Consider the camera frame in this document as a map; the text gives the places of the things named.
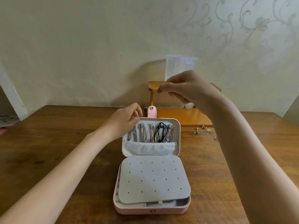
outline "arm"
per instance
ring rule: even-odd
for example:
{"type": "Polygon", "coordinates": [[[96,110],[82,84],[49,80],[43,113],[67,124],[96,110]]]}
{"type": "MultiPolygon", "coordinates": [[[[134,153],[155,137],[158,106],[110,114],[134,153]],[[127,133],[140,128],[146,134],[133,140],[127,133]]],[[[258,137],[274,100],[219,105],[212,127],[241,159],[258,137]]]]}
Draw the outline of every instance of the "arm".
{"type": "Polygon", "coordinates": [[[54,223],[95,156],[108,143],[131,130],[141,116],[142,110],[137,103],[118,109],[6,211],[0,217],[0,224],[54,223]]]}
{"type": "Polygon", "coordinates": [[[229,99],[194,71],[169,78],[162,91],[194,103],[212,120],[250,223],[299,223],[298,188],[229,99]]]}

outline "clear plastic container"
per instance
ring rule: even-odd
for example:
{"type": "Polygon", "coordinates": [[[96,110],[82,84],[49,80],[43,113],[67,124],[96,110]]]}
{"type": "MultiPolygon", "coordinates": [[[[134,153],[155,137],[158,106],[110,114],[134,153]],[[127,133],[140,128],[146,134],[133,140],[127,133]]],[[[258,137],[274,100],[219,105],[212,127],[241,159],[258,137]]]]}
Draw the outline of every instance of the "clear plastic container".
{"type": "Polygon", "coordinates": [[[185,55],[166,55],[165,81],[171,76],[195,69],[198,57],[185,55]]]}

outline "black cord necklace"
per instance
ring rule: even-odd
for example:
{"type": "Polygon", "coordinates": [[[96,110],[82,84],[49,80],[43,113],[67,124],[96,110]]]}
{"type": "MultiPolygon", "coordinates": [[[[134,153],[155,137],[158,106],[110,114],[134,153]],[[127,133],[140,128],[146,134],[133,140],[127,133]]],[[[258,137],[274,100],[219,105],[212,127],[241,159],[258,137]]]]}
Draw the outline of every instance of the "black cord necklace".
{"type": "Polygon", "coordinates": [[[154,142],[155,142],[156,135],[158,135],[158,140],[156,141],[157,143],[164,142],[164,138],[167,135],[167,126],[164,123],[160,122],[156,127],[154,133],[154,142]]]}

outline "jewelry box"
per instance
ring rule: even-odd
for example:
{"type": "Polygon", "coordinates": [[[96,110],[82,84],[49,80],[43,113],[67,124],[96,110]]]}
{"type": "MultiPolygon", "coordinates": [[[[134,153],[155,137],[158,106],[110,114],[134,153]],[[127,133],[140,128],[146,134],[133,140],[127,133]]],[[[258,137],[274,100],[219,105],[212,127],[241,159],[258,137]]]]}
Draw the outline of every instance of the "jewelry box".
{"type": "Polygon", "coordinates": [[[157,118],[156,108],[150,106],[148,117],[140,119],[132,137],[128,134],[122,138],[122,153],[127,158],[119,167],[113,195],[116,211],[123,215],[184,213],[191,202],[191,189],[178,157],[180,123],[176,119],[157,118]],[[156,135],[147,133],[146,142],[139,142],[142,137],[142,124],[147,126],[147,132],[154,126],[160,132],[157,139],[163,138],[163,129],[157,127],[162,126],[161,123],[169,128],[173,126],[167,139],[157,143],[156,135]]]}

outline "patterned wallpaper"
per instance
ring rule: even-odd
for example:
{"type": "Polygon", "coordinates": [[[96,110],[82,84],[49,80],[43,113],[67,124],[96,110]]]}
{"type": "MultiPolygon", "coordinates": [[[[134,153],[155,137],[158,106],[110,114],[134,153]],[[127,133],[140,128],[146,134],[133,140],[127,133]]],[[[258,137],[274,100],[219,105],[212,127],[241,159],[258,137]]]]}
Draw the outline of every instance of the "patterned wallpaper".
{"type": "Polygon", "coordinates": [[[299,0],[0,0],[0,11],[0,57],[29,113],[147,106],[166,54],[199,57],[240,110],[283,116],[299,94],[299,0]]]}

